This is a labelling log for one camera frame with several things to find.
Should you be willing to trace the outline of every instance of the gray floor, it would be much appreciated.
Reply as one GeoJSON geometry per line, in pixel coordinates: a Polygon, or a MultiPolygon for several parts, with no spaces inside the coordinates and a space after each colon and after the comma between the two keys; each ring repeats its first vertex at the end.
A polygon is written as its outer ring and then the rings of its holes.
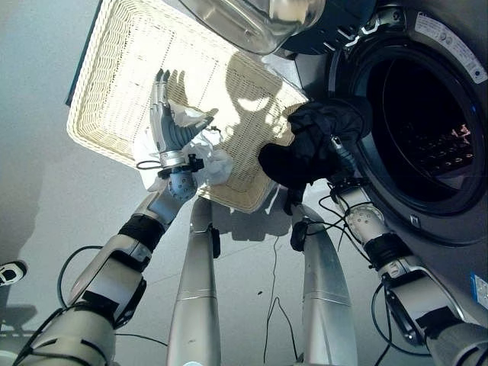
{"type": "MultiPolygon", "coordinates": [[[[63,102],[97,2],[0,2],[1,262],[19,258],[29,267],[23,281],[0,288],[0,349],[18,349],[56,309],[55,281],[66,257],[80,246],[104,244],[145,196],[137,172],[76,145],[65,132],[68,108],[63,102]]],[[[317,182],[307,192],[306,202],[324,214],[316,202],[325,194],[326,185],[317,182]]],[[[252,215],[215,207],[217,227],[224,232],[222,255],[215,263],[223,364],[262,363],[276,236],[275,293],[302,349],[303,257],[289,246],[287,217],[278,204],[268,205],[252,215]]],[[[159,244],[145,272],[146,294],[122,331],[167,339],[190,212],[188,203],[159,244]]],[[[337,240],[339,234],[331,232],[331,237],[337,240]]],[[[81,254],[69,266],[65,291],[93,254],[81,254]]],[[[354,304],[360,365],[371,365],[384,347],[369,314],[378,279],[348,242],[343,242],[339,256],[354,304]]],[[[384,314],[379,306],[383,326],[384,314]]],[[[395,339],[403,344],[398,334],[395,339]]],[[[122,366],[164,364],[165,349],[119,338],[115,360],[122,366]]],[[[287,324],[278,312],[271,319],[267,360],[268,364],[294,360],[287,324]]],[[[390,351],[383,364],[432,361],[390,351]]]]}

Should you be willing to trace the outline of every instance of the washing machine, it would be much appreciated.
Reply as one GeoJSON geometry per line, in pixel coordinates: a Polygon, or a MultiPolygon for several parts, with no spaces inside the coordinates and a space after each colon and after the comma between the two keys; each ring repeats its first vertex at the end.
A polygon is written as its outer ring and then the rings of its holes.
{"type": "Polygon", "coordinates": [[[369,6],[356,17],[357,23],[370,19],[360,30],[336,16],[328,34],[318,26],[292,37],[284,48],[300,53],[295,62],[311,98],[368,98],[373,128],[353,154],[371,182],[372,201],[411,250],[486,323],[475,279],[488,277],[488,3],[409,0],[369,6]]]}

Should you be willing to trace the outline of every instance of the woven laundry basket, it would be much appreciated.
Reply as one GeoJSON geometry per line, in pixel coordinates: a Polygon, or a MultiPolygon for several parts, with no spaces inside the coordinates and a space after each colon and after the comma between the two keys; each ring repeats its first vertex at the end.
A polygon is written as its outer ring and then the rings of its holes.
{"type": "Polygon", "coordinates": [[[133,141],[149,126],[149,94],[170,70],[169,98],[208,112],[234,162],[226,184],[198,194],[244,212],[256,210],[271,180],[257,156],[287,145],[287,116],[307,99],[233,45],[161,0],[104,0],[79,74],[67,123],[79,144],[135,168],[133,141]]]}

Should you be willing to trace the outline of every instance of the label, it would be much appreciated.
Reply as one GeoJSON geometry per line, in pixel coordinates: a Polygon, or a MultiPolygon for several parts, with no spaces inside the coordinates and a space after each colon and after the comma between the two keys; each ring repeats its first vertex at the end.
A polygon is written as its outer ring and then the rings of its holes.
{"type": "Polygon", "coordinates": [[[471,292],[473,299],[488,309],[488,283],[474,273],[471,273],[471,292]]]}
{"type": "Polygon", "coordinates": [[[488,79],[486,70],[466,44],[443,23],[429,18],[424,13],[417,14],[415,30],[432,38],[446,48],[466,69],[476,84],[488,79]]]}

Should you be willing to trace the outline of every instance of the black garment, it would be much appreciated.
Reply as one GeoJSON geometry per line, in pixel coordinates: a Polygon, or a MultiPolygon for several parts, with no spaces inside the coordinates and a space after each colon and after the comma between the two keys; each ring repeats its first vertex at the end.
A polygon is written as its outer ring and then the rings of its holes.
{"type": "Polygon", "coordinates": [[[366,98],[330,99],[302,105],[288,121],[295,135],[292,144],[269,143],[258,160],[268,177],[287,188],[303,190],[307,183],[341,169],[331,135],[338,136],[346,149],[356,144],[371,130],[372,111],[366,98]]]}

